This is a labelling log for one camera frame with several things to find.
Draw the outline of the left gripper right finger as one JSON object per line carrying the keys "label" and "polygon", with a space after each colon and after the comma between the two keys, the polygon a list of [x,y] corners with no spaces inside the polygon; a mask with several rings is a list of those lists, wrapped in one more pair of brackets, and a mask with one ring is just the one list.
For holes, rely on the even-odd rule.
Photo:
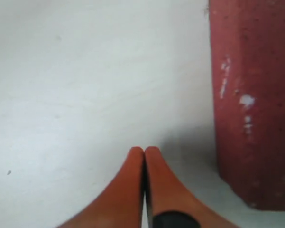
{"label": "left gripper right finger", "polygon": [[201,203],[174,175],[157,147],[145,150],[150,228],[236,228]]}

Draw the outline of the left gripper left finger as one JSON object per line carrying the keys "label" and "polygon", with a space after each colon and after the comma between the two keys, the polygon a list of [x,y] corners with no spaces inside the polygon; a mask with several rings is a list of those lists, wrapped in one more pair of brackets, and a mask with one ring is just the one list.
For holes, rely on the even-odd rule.
{"label": "left gripper left finger", "polygon": [[61,228],[139,228],[143,212],[144,151],[132,147],[104,191]]}

